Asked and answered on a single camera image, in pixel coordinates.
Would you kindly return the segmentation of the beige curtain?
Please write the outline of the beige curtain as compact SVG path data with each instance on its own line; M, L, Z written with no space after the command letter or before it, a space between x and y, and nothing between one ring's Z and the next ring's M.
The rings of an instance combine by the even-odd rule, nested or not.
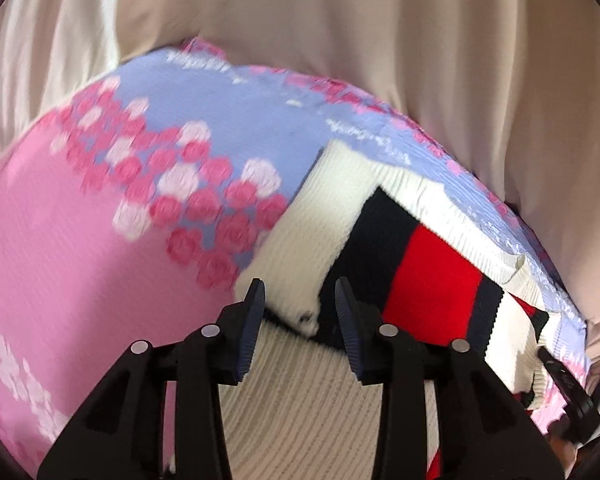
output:
M596 0L0 0L0 156L81 84L191 36L415 119L535 232L600 360Z

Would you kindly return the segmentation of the white red black knit sweater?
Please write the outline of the white red black knit sweater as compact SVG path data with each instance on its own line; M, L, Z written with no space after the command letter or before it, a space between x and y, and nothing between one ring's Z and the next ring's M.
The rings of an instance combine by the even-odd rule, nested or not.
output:
M544 401L535 351L550 318L524 257L504 252L440 183L330 142L292 200L223 214L211 248L169 240L208 290L266 287L268 320L246 382L221 391L237 479L366 479L381 390L362 386L344 355L335 282L416 338L465 338L526 408Z

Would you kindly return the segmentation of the pink lavender floral blanket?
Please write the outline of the pink lavender floral blanket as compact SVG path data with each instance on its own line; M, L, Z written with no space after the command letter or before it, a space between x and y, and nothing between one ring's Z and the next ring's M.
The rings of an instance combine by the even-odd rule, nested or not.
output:
M524 226L426 132L336 80L141 56L42 116L0 163L0 441L35 474L134 339L210 321L328 144L417 174L428 217L508 290L568 315Z

